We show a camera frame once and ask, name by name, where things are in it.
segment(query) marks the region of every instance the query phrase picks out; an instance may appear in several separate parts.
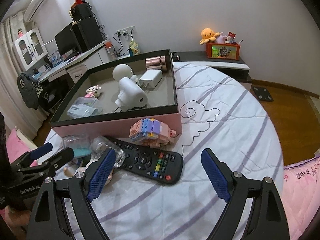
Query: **pink blanket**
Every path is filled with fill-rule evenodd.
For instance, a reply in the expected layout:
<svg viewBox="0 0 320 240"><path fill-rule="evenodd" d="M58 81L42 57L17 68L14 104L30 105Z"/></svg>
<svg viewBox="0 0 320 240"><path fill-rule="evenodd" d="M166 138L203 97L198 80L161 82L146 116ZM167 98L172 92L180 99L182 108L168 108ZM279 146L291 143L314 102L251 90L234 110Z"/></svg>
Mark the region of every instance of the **pink blanket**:
<svg viewBox="0 0 320 240"><path fill-rule="evenodd" d="M284 168L281 195L290 239L297 240L320 206L320 157Z"/></svg>
<svg viewBox="0 0 320 240"><path fill-rule="evenodd" d="M17 136L16 129L12 129L7 142L7 153L9 157L10 163L14 162L18 157L20 157L25 152L30 151L30 149L26 146L26 144L21 141ZM34 161L31 166L36 166L37 162ZM4 210L0 210L0 215L4 217Z"/></svg>

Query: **glass cabinet door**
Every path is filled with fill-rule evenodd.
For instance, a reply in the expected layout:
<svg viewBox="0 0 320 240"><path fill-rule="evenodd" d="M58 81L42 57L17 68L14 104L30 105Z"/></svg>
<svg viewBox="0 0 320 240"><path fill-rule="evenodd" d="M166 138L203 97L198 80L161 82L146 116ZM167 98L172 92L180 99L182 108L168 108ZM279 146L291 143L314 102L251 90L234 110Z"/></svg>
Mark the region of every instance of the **glass cabinet door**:
<svg viewBox="0 0 320 240"><path fill-rule="evenodd" d="M34 63L36 63L35 55L32 52L30 44L28 43L27 37L21 37L17 40L17 51L21 63L25 70L28 70Z"/></svg>
<svg viewBox="0 0 320 240"><path fill-rule="evenodd" d="M32 52L35 54L37 60L40 60L48 54L45 46L43 46L43 41L41 39L38 28L34 28L33 30L27 32L27 36Z"/></svg>

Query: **computer monitor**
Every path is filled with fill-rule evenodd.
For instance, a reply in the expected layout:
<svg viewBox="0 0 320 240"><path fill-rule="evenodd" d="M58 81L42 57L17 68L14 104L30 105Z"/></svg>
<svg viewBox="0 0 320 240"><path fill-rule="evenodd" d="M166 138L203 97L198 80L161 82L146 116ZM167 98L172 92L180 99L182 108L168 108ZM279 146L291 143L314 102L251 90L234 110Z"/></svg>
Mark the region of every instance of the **computer monitor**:
<svg viewBox="0 0 320 240"><path fill-rule="evenodd" d="M65 28L63 28L62 31L60 31L54 39L56 40L59 53L62 56L63 54L66 54L71 49L74 49L75 52L73 52L71 55L69 55L65 60L68 60L69 58L77 55L80 53L80 49L78 46L78 42L76 40L76 37L72 31L72 24L68 24Z"/></svg>

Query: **orange plush toy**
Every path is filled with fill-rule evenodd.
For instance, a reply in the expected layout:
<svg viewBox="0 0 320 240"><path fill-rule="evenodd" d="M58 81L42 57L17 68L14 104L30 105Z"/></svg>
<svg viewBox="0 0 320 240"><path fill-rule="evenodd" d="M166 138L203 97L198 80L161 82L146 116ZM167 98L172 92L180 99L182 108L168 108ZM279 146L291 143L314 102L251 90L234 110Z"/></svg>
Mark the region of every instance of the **orange plush toy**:
<svg viewBox="0 0 320 240"><path fill-rule="evenodd" d="M220 36L220 33L214 33L213 30L205 28L201 32L202 39L200 40L200 45L207 43L208 41L214 42L218 36Z"/></svg>

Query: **water bottle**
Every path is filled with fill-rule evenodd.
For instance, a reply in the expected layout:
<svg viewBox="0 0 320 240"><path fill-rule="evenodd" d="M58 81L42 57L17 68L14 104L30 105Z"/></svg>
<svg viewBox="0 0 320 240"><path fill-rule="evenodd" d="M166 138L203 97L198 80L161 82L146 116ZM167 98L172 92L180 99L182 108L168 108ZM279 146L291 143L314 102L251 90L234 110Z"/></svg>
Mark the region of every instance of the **water bottle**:
<svg viewBox="0 0 320 240"><path fill-rule="evenodd" d="M113 167L120 167L125 159L124 151L118 145L114 144L103 136L98 136L97 138L92 140L92 143L90 145L92 157L98 159L107 148L114 149L116 152L116 163Z"/></svg>

